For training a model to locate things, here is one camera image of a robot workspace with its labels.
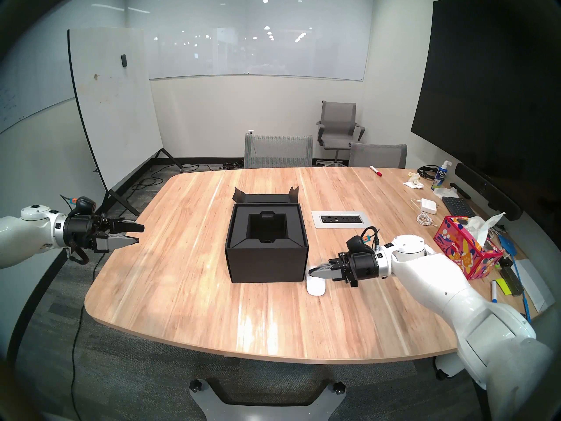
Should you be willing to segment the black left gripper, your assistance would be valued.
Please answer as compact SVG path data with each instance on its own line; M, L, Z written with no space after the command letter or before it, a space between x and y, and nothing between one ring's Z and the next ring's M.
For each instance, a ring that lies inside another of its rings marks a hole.
M109 219L104 213L101 215L70 213L63 224L63 247L107 253L139 243L136 237L106 234L108 230L110 233L144 232L145 226L127 219Z

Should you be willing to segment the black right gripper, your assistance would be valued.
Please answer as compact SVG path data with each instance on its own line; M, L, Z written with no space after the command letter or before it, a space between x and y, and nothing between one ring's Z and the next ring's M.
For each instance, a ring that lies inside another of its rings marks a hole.
M380 276L379 257L375 253L341 252L340 263L322 263L309 269L309 276L324 280L345 281L358 287L359 281Z

